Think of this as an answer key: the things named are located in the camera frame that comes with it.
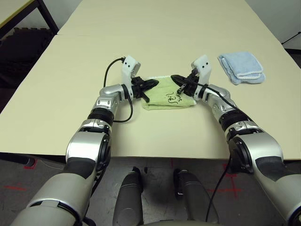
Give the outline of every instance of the black table leg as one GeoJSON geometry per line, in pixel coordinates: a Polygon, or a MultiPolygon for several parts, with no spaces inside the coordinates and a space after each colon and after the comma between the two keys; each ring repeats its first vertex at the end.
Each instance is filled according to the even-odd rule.
{"type": "Polygon", "coordinates": [[[54,35],[58,33],[58,27],[56,26],[55,21],[53,20],[51,14],[49,13],[45,3],[43,0],[36,0],[39,3],[38,10],[42,14],[44,20],[46,21],[47,25],[49,26],[50,30],[54,35]]]}

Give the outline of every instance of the white wall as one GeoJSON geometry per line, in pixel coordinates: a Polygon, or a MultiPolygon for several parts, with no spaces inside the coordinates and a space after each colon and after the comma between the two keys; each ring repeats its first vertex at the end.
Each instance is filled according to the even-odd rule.
{"type": "MultiPolygon", "coordinates": [[[[44,0],[58,28],[61,28],[66,23],[80,2],[81,0],[44,0]]],[[[48,28],[38,9],[32,11],[16,27],[48,28]]]]}
{"type": "MultiPolygon", "coordinates": [[[[301,0],[246,0],[246,2],[280,42],[301,31],[301,0]]],[[[284,47],[301,49],[301,34],[284,44],[284,47]]]]}

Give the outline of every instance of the green towel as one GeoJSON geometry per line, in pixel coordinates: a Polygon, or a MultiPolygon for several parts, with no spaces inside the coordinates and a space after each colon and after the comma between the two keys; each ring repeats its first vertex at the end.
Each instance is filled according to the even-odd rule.
{"type": "Polygon", "coordinates": [[[172,81],[170,76],[154,77],[152,79],[158,80],[159,84],[145,91],[150,101],[146,103],[145,100],[142,99],[142,107],[144,109],[181,109],[196,104],[196,101],[186,94],[177,94],[179,86],[172,81]]]}

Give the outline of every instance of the black drawing on towel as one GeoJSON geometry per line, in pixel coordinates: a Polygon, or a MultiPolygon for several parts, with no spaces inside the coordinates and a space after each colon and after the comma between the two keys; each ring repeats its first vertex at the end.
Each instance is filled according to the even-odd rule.
{"type": "Polygon", "coordinates": [[[174,92],[167,93],[166,97],[168,98],[168,102],[171,104],[176,103],[177,105],[179,104],[180,101],[182,101],[182,98],[180,97],[179,94],[174,94],[174,92]]]}

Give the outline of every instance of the metal table frame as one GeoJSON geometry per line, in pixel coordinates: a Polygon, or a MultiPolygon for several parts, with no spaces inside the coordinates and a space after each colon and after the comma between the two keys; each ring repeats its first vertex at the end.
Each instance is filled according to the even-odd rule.
{"type": "Polygon", "coordinates": [[[17,15],[11,18],[6,24],[0,27],[0,39],[36,8],[38,8],[52,33],[56,35],[59,29],[49,13],[45,3],[43,0],[34,0],[24,9],[22,9],[17,15]]]}

